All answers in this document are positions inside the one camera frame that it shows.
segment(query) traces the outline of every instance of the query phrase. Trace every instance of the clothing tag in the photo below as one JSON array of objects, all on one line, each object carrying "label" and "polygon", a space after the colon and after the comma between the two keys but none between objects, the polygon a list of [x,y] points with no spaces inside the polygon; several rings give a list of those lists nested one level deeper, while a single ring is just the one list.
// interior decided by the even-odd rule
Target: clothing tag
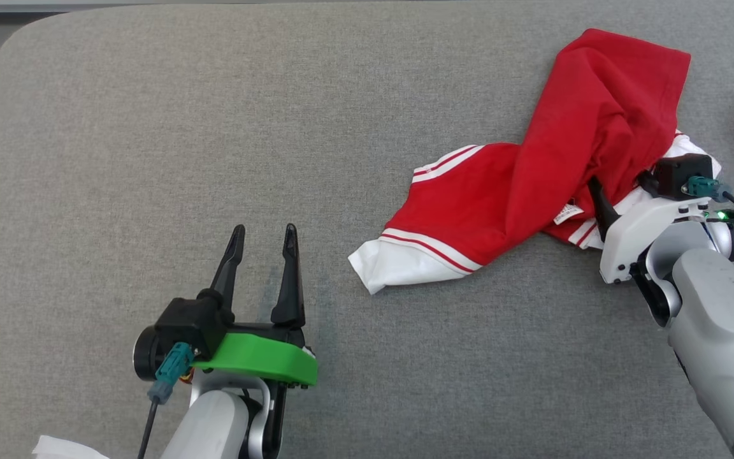
[{"label": "clothing tag", "polygon": [[583,212],[585,211],[583,211],[578,206],[574,206],[573,204],[565,204],[565,207],[563,207],[562,211],[560,211],[557,217],[554,218],[554,224],[560,224],[563,221],[566,221],[569,218],[573,217],[574,215],[577,215]]}]

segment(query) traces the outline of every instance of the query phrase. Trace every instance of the cable connector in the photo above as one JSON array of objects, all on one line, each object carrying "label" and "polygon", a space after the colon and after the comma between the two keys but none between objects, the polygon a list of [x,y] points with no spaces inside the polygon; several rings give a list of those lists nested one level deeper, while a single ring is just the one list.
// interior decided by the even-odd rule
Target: cable connector
[{"label": "cable connector", "polygon": [[155,372],[155,381],[152,384],[152,388],[146,392],[151,401],[157,399],[157,403],[165,405],[171,397],[171,392],[175,389],[175,383],[178,378],[189,372],[194,362],[194,352],[192,352],[191,346],[184,342],[175,343],[175,345],[166,355],[166,359],[163,360],[160,368]]},{"label": "cable connector", "polygon": [[731,193],[732,188],[716,179],[695,175],[687,180],[687,184],[681,187],[681,191],[697,198],[713,198],[716,203],[726,203],[728,199],[724,192]]}]

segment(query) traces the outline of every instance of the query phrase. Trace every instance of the red garment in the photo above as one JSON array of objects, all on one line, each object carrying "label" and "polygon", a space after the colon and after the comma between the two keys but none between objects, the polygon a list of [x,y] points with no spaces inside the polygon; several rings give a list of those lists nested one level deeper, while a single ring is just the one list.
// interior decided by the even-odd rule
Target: red garment
[{"label": "red garment", "polygon": [[[678,50],[586,30],[557,55],[522,145],[469,145],[416,169],[380,239],[463,273],[539,230],[568,240],[594,213],[589,178],[619,201],[670,147],[689,62]],[[585,212],[555,226],[571,198]]]}]

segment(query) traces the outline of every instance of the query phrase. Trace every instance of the gray fabric surface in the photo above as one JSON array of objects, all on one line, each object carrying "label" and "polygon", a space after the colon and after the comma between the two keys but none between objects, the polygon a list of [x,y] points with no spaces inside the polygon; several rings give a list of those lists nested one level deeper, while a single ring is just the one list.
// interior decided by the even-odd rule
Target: gray fabric surface
[{"label": "gray fabric surface", "polygon": [[0,52],[0,458],[41,434],[134,456],[135,337],[210,282],[238,223],[234,307],[265,319],[288,221],[320,375],[289,395],[282,457],[728,457],[599,253],[538,235],[375,297],[347,263],[413,168],[519,142],[588,27],[693,53],[679,125],[734,185],[734,2],[140,6],[21,29]]}]

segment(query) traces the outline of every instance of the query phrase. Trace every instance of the red stripe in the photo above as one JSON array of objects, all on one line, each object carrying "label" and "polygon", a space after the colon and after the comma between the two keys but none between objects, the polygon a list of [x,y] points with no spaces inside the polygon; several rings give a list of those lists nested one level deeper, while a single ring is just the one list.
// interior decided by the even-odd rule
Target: red stripe
[{"label": "red stripe", "polygon": [[443,166],[444,164],[448,163],[449,161],[451,161],[451,160],[455,159],[455,157],[456,157],[456,156],[459,156],[459,155],[461,155],[461,154],[464,154],[464,153],[466,153],[467,151],[469,151],[470,149],[472,149],[472,148],[475,148],[475,147],[477,147],[477,146],[478,146],[478,145],[475,145],[475,146],[470,146],[470,147],[467,147],[467,148],[465,148],[465,149],[461,149],[461,150],[460,150],[460,151],[458,151],[458,152],[457,152],[456,154],[453,154],[452,156],[450,156],[450,157],[447,157],[447,158],[446,158],[445,160],[443,160],[443,161],[441,161],[440,163],[438,163],[438,164],[436,164],[436,165],[432,166],[431,168],[425,169],[425,170],[423,170],[423,171],[417,171],[417,172],[415,172],[415,173],[413,174],[413,177],[415,177],[416,175],[423,175],[423,174],[427,174],[428,172],[432,172],[432,171],[437,171],[437,169],[438,169],[438,168],[440,168],[440,167],[441,167],[441,166]]},{"label": "red stripe", "polygon": [[585,241],[585,238],[587,238],[588,235],[590,235],[593,230],[596,230],[596,228],[597,228],[596,224],[595,223],[592,224],[591,227],[588,228],[588,231],[585,232],[585,235],[582,235],[582,238],[579,238],[579,242],[577,242],[577,247],[582,247],[581,244],[583,243],[583,241]]},{"label": "red stripe", "polygon": [[473,273],[474,272],[474,271],[470,270],[469,268],[467,268],[465,266],[461,266],[456,261],[454,261],[454,259],[451,259],[451,258],[449,258],[446,255],[443,255],[443,253],[441,253],[438,249],[432,247],[429,244],[422,243],[421,241],[416,241],[415,239],[399,238],[398,236],[387,235],[387,233],[382,233],[381,235],[384,238],[398,239],[399,241],[404,241],[405,243],[419,244],[420,246],[423,246],[423,247],[428,248],[429,250],[432,250],[432,252],[436,253],[437,256],[439,256],[440,258],[445,259],[446,261],[448,261],[449,263],[451,263],[452,265],[454,265],[456,268],[460,268],[461,270],[464,270],[464,271],[469,272],[469,273]]}]

